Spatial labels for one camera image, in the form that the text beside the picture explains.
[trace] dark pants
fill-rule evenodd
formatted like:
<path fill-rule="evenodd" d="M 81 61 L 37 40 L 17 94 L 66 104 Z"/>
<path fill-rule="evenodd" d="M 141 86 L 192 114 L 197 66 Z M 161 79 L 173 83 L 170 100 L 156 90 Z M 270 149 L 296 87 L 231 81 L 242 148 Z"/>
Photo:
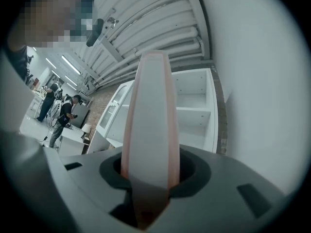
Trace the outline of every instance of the dark pants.
<path fill-rule="evenodd" d="M 53 148 L 55 141 L 57 140 L 58 137 L 62 134 L 64 129 L 64 126 L 62 126 L 59 121 L 57 120 L 56 122 L 56 128 L 52 134 L 52 137 L 50 139 L 50 148 Z"/>
<path fill-rule="evenodd" d="M 54 98 L 45 98 L 43 104 L 41 106 L 40 116 L 37 119 L 41 122 L 47 115 L 49 109 L 52 107 L 54 103 Z"/>

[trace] table lamp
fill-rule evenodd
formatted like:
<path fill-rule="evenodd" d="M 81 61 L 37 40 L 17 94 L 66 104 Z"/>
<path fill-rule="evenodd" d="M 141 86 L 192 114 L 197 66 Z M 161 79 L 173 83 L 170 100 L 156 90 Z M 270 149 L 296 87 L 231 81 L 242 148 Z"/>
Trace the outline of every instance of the table lamp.
<path fill-rule="evenodd" d="M 85 136 L 86 133 L 90 133 L 91 131 L 91 125 L 89 124 L 85 124 L 83 127 L 82 127 L 82 131 L 83 131 L 83 135 L 81 136 L 81 138 L 83 138 Z"/>

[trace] ceiling light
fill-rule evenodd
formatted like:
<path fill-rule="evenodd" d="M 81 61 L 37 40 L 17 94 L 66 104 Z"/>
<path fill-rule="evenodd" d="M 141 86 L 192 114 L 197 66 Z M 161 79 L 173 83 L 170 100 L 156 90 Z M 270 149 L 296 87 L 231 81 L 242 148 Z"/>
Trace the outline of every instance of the ceiling light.
<path fill-rule="evenodd" d="M 72 81 L 70 78 L 68 78 L 66 75 L 65 75 L 65 77 L 67 78 L 67 79 L 69 79 L 75 86 L 78 86 L 74 81 Z"/>
<path fill-rule="evenodd" d="M 64 61 L 66 61 L 66 63 L 73 69 L 75 70 L 76 73 L 78 73 L 79 75 L 81 74 L 81 72 L 79 72 L 63 55 L 62 58 Z"/>
<path fill-rule="evenodd" d="M 48 58 L 45 58 L 45 59 L 56 69 L 56 66 L 54 66 L 52 62 L 48 60 Z"/>
<path fill-rule="evenodd" d="M 54 72 L 53 70 L 51 70 L 52 71 L 52 73 L 54 73 L 58 78 L 60 78 L 57 74 L 56 74 L 56 72 Z"/>
<path fill-rule="evenodd" d="M 74 88 L 72 85 L 70 85 L 69 83 L 67 83 L 67 85 L 69 85 L 72 89 L 77 90 L 76 88 Z"/>

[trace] open cabinet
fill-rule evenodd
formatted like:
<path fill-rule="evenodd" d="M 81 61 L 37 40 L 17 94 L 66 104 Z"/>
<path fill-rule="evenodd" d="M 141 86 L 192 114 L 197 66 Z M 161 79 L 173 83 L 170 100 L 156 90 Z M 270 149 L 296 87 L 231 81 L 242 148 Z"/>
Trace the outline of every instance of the open cabinet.
<path fill-rule="evenodd" d="M 180 144 L 216 152 L 218 114 L 210 69 L 180 71 L 172 75 Z M 123 145 L 133 84 L 134 81 L 129 81 L 119 86 L 96 127 L 96 133 L 114 147 Z M 93 152 L 92 143 L 89 152 Z"/>

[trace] white table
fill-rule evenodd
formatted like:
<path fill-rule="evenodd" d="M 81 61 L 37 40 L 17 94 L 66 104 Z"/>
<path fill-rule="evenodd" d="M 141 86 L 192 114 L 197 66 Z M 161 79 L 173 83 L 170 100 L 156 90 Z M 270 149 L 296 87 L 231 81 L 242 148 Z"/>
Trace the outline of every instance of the white table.
<path fill-rule="evenodd" d="M 38 110 L 40 108 L 40 104 L 43 102 L 44 97 L 42 97 L 39 92 L 34 92 L 33 91 L 33 94 L 34 94 L 35 97 L 34 97 L 33 101 L 31 102 L 30 109 L 32 110 L 35 104 L 38 105 L 37 109 L 35 110 L 35 115 L 34 115 L 34 118 L 36 118 L 36 115 L 37 115 Z"/>
<path fill-rule="evenodd" d="M 72 156 L 82 154 L 84 145 L 81 136 L 83 131 L 75 126 L 72 126 L 72 130 L 64 128 L 61 134 L 62 140 L 59 146 L 59 156 Z"/>

